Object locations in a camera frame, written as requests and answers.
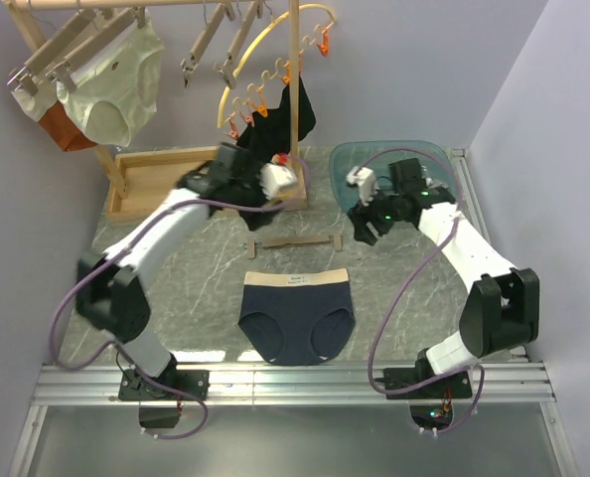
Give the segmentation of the navy underwear cream waistband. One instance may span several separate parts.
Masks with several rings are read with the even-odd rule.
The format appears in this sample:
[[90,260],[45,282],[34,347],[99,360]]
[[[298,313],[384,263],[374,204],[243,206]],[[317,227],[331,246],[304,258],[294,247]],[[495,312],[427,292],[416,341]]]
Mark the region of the navy underwear cream waistband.
[[335,359],[356,319],[348,271],[245,274],[238,327],[275,366],[315,366]]

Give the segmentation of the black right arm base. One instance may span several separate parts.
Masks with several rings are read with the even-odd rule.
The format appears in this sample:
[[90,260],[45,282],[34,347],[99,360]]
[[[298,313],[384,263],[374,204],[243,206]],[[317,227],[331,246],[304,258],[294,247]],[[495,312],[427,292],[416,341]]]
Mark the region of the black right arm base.
[[[419,382],[414,369],[384,368],[378,380],[387,391],[397,391]],[[470,398],[473,394],[469,373],[460,372],[424,388],[407,394],[387,397],[387,399],[430,400],[443,398]]]

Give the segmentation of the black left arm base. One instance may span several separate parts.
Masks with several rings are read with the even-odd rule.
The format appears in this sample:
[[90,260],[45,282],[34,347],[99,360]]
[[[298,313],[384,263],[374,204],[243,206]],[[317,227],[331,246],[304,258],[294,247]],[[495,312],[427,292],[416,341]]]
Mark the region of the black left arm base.
[[[209,389],[210,373],[207,370],[179,370],[177,377],[166,387],[191,394],[199,399],[206,399]],[[118,390],[120,401],[174,400],[179,396],[155,387],[134,370],[126,369]]]

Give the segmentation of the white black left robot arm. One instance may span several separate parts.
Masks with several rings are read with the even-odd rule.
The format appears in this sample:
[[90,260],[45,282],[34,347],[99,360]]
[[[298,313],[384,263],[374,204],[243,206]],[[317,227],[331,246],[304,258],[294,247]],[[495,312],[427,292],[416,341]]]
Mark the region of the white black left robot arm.
[[290,166],[223,143],[213,160],[185,173],[129,235],[78,261],[75,310],[129,364],[128,384],[152,399],[188,393],[177,359],[150,323],[148,290],[168,256],[216,212],[234,210],[255,231],[285,207],[281,196],[289,190],[305,190]]

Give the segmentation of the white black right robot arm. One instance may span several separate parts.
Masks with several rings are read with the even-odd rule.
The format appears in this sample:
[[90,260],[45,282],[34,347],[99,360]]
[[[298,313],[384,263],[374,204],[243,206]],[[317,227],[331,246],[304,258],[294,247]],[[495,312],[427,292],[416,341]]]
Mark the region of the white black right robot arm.
[[461,210],[459,188],[429,184],[416,158],[392,163],[388,172],[391,193],[379,187],[367,164],[347,175],[348,186],[359,193],[348,211],[355,239],[374,245],[393,224],[413,225],[434,244],[418,267],[443,255],[468,296],[457,331],[418,355],[409,384],[387,389],[376,383],[373,362],[380,332],[370,346],[367,375],[373,390],[387,398],[416,392],[434,398],[448,388],[451,377],[476,367],[482,358],[537,339],[540,281],[532,269],[518,268],[500,255],[472,226]]

